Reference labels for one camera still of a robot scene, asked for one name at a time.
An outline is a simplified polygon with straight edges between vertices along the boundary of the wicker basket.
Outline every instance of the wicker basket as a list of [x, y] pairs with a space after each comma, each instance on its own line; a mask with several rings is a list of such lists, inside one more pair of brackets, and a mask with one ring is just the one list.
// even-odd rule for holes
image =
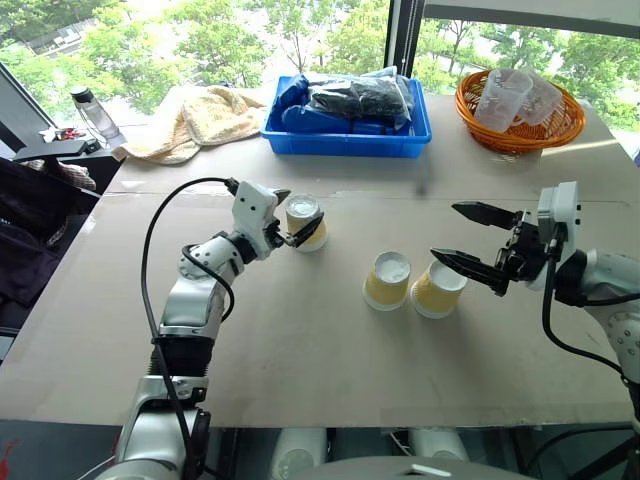
[[540, 125], [521, 123], [499, 133], [478, 123], [473, 114], [478, 106], [490, 70], [474, 73], [456, 90], [456, 109], [478, 142], [501, 153], [522, 154], [547, 147], [559, 147], [576, 138], [584, 128], [584, 111], [561, 87], [564, 102]]

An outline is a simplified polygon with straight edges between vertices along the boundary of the paper cup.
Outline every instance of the paper cup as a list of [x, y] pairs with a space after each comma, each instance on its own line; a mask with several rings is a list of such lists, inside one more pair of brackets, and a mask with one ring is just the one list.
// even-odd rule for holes
[[[311, 195], [294, 195], [289, 198], [287, 207], [287, 229], [289, 233], [297, 233], [305, 227], [320, 212], [318, 201]], [[327, 242], [327, 227], [324, 218], [313, 235], [306, 242], [300, 245], [296, 250], [307, 253], [314, 252]]]
[[435, 260], [411, 287], [411, 302], [423, 317], [444, 318], [456, 307], [466, 284], [467, 277]]
[[407, 296], [410, 273], [411, 265], [404, 255], [381, 253], [362, 287], [365, 301], [376, 310], [395, 310]]

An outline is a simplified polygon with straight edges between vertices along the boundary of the towel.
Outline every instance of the towel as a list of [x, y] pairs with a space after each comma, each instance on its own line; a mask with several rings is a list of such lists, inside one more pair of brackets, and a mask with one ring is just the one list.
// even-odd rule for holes
[[264, 103], [250, 89], [173, 87], [146, 131], [116, 147], [112, 155], [117, 160], [134, 157], [163, 165], [184, 163], [203, 145], [255, 135], [264, 114]]

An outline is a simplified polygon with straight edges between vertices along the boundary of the black cable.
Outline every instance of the black cable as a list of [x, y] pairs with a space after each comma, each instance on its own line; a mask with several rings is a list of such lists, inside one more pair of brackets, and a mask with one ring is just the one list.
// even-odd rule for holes
[[222, 278], [220, 275], [218, 275], [216, 272], [211, 270], [206, 265], [203, 265], [201, 262], [196, 260], [193, 255], [191, 255], [191, 248], [193, 247], [195, 247], [195, 245], [185, 245], [184, 247], [182, 247], [182, 255], [184, 255], [184, 257], [187, 260], [193, 263], [200, 270], [202, 270], [206, 274], [211, 275], [213, 278], [215, 278], [224, 287], [224, 289], [227, 291], [227, 294], [229, 295], [229, 306], [227, 307], [227, 310], [222, 315], [222, 319], [220, 321], [220, 323], [222, 323], [227, 319], [229, 315], [231, 315], [231, 312], [233, 311], [233, 307], [236, 304], [236, 296], [233, 294], [233, 289], [231, 288], [231, 285], [229, 285], [224, 278]]
[[582, 433], [617, 432], [617, 431], [623, 431], [623, 430], [631, 430], [631, 425], [620, 426], [620, 427], [586, 428], [584, 430], [569, 430], [568, 432], [564, 432], [564, 433], [561, 433], [560, 435], [556, 435], [555, 437], [553, 437], [553, 438], [547, 440], [545, 443], [543, 443], [542, 446], [540, 446], [540, 448], [538, 448], [535, 451], [535, 453], [531, 457], [531, 460], [529, 460], [529, 463], [527, 463], [527, 466], [524, 467], [524, 470], [522, 471], [522, 473], [524, 475], [527, 475], [531, 471], [533, 466], [538, 462], [540, 457], [547, 450], [549, 450], [556, 443], [560, 442], [561, 440], [564, 440], [565, 438], [573, 437], [574, 435], [580, 435]]
[[205, 465], [204, 466], [204, 471], [207, 472], [209, 475], [211, 475], [212, 477], [215, 478], [220, 478], [221, 480], [231, 480], [231, 477], [228, 477], [227, 475], [218, 472], [217, 470]]
[[549, 340], [551, 340], [561, 349], [566, 350], [569, 353], [580, 355], [581, 357], [590, 358], [591, 360], [600, 362], [607, 367], [613, 368], [616, 372], [622, 375], [622, 369], [611, 360], [601, 357], [600, 355], [597, 355], [595, 353], [587, 352], [586, 350], [581, 350], [579, 348], [572, 347], [571, 345], [567, 345], [558, 337], [556, 337], [555, 333], [553, 333], [553, 330], [551, 329], [551, 300], [553, 300], [555, 274], [556, 259], [553, 257], [549, 257], [549, 261], [547, 263], [547, 280], [544, 286], [544, 298], [542, 301], [542, 328], [544, 329], [544, 333], [547, 335]]
[[195, 464], [195, 454], [193, 450], [193, 445], [191, 443], [191, 435], [189, 434], [189, 428], [187, 427], [187, 421], [184, 416], [184, 409], [182, 408], [182, 404], [178, 399], [178, 394], [176, 393], [176, 389], [171, 382], [171, 377], [169, 373], [169, 368], [167, 367], [167, 361], [164, 356], [164, 352], [162, 351], [162, 347], [158, 343], [158, 326], [156, 325], [155, 317], [153, 315], [153, 309], [151, 308], [151, 300], [149, 299], [149, 290], [147, 288], [147, 264], [149, 261], [149, 247], [151, 244], [151, 236], [153, 234], [153, 230], [156, 226], [158, 218], [160, 214], [165, 209], [165, 207], [169, 204], [169, 202], [178, 195], [182, 190], [191, 185], [195, 185], [197, 183], [204, 182], [220, 182], [229, 186], [229, 180], [219, 177], [205, 177], [199, 178], [197, 180], [192, 180], [183, 185], [180, 185], [178, 188], [173, 190], [167, 198], [165, 198], [156, 212], [153, 214], [151, 218], [151, 222], [149, 223], [149, 227], [147, 228], [147, 234], [144, 239], [144, 246], [142, 248], [142, 263], [140, 266], [140, 288], [142, 291], [142, 302], [144, 303], [144, 310], [147, 315], [147, 322], [149, 324], [149, 329], [151, 330], [151, 337], [153, 348], [155, 350], [155, 354], [158, 358], [158, 365], [160, 367], [160, 372], [162, 374], [162, 380], [164, 381], [165, 388], [167, 389], [167, 393], [169, 395], [169, 400], [171, 403], [171, 408], [176, 413], [176, 417], [178, 418], [178, 424], [180, 426], [180, 434], [182, 436], [182, 441], [184, 443], [185, 448], [185, 478], [188, 480], [192, 480], [196, 478], [196, 464]]
[[620, 297], [605, 298], [604, 300], [587, 300], [584, 302], [587, 307], [606, 307], [608, 305], [618, 305], [619, 303], [632, 302], [640, 299], [640, 293], [630, 293]]

